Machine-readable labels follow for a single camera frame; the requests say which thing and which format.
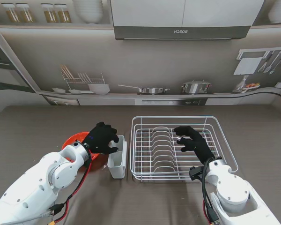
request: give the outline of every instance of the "gray countertop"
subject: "gray countertop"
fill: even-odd
[[[59,151],[71,135],[104,121],[129,141],[132,118],[145,115],[217,117],[238,162],[237,174],[253,185],[281,222],[281,115],[266,105],[8,107],[0,114],[0,197],[43,155]],[[99,167],[106,159],[101,156],[97,164],[93,162],[93,172],[72,198],[61,224],[207,224],[200,183],[139,183],[129,167],[124,179],[114,180],[108,168]],[[61,191],[58,203],[72,192],[83,172],[84,168]]]

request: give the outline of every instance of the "range hood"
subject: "range hood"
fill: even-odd
[[[115,38],[241,39],[264,0],[110,0]]]

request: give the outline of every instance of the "black cable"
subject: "black cable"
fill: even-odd
[[[209,199],[209,196],[207,194],[207,191],[206,191],[206,187],[205,187],[205,177],[206,177],[206,172],[207,172],[207,168],[208,168],[208,165],[210,163],[210,161],[212,160],[212,158],[209,158],[205,164],[204,164],[204,168],[203,168],[203,174],[202,174],[202,193],[203,193],[203,198],[204,198],[204,201],[205,201],[205,205],[206,205],[206,208],[212,208],[213,209],[213,206],[211,204],[211,201]]]
[[[86,150],[86,152],[88,153],[88,156],[89,156],[89,159],[88,159],[89,162],[88,162],[88,163],[89,163],[89,167],[90,167],[90,163],[91,163],[92,156],[91,156],[91,154],[90,154],[90,152],[89,152],[88,150]],[[75,190],[69,195],[69,197],[68,197],[67,200],[64,202],[64,204],[66,204],[66,202],[69,201],[69,200],[73,197],[74,193],[77,191],[77,189],[79,188],[79,186],[81,185],[81,183],[83,182],[83,180],[85,179],[85,177],[87,176],[89,167],[87,167],[87,169],[86,169],[86,171],[84,172],[84,174],[83,174],[83,176],[82,176],[82,178],[81,178],[79,184],[77,185],[77,187],[75,188]]]
[[[90,167],[91,161],[92,161],[92,156],[91,156],[89,150],[87,150],[87,149],[85,149],[85,150],[86,150],[86,152],[88,153],[88,156],[89,156],[89,159],[86,161],[86,162],[89,164],[89,166],[86,168],[86,170],[85,170],[85,172],[84,172],[84,174],[83,174],[83,176],[82,176],[82,178],[81,178],[79,184],[78,184],[77,187],[75,188],[75,190],[68,196],[68,198],[66,199],[66,201],[63,203],[63,206],[62,206],[62,207],[64,207],[64,206],[66,205],[65,211],[64,211],[64,213],[62,214],[61,217],[59,217],[58,219],[55,219],[55,220],[54,220],[55,222],[59,222],[60,219],[62,219],[62,218],[65,217],[65,215],[67,214],[67,211],[68,211],[68,210],[67,210],[67,208],[68,208],[67,202],[69,202],[69,200],[74,196],[74,193],[75,193],[75,192],[77,191],[77,189],[80,187],[81,183],[84,181],[85,177],[86,177],[87,174],[88,174],[89,167]]]

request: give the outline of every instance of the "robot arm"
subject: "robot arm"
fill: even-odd
[[[220,159],[209,164],[206,176],[206,181],[216,186],[211,203],[221,221],[225,225],[281,225],[249,182],[230,172],[231,167]],[[238,216],[228,215],[241,212],[249,201],[253,210]]]
[[[221,157],[215,159],[199,132],[190,126],[178,127],[174,131],[176,135],[191,137],[191,139],[178,138],[177,143],[185,145],[181,149],[182,151],[194,151],[200,162],[204,164],[202,167],[190,168],[191,179],[202,181],[203,194],[206,192],[203,187],[205,178],[208,183],[216,187],[216,194],[211,193],[211,204],[214,208],[211,209],[205,202],[206,208],[209,208],[209,216],[211,215],[209,217],[207,211],[207,217],[213,219],[211,222],[219,224],[219,217],[224,225],[281,225],[249,182],[231,174],[231,167],[226,165]],[[243,213],[243,209],[249,201],[253,210]]]
[[[88,158],[86,149],[78,142],[45,155],[0,198],[0,224],[49,216],[49,208],[59,191],[74,181],[78,169]]]
[[[109,154],[111,141],[118,142],[117,130],[103,122],[90,131],[82,143],[76,141],[60,152],[45,155],[35,166],[16,180],[0,198],[0,224],[35,224],[36,218],[48,217],[61,211],[76,190],[63,204],[54,205],[59,191],[69,186],[78,169],[86,163],[90,168],[92,153]]]

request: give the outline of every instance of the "dish drying rack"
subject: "dish drying rack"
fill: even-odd
[[[213,154],[233,169],[238,165],[220,123],[213,116],[138,116],[132,120],[130,170],[138,180],[191,180],[189,168],[202,166],[193,151],[181,152],[174,128],[191,126]]]
[[[69,89],[71,90],[70,84],[105,84],[105,79],[101,73],[102,78],[90,78],[86,73],[77,73],[79,78],[74,78],[70,70],[63,64],[60,65],[61,75],[66,81]]]

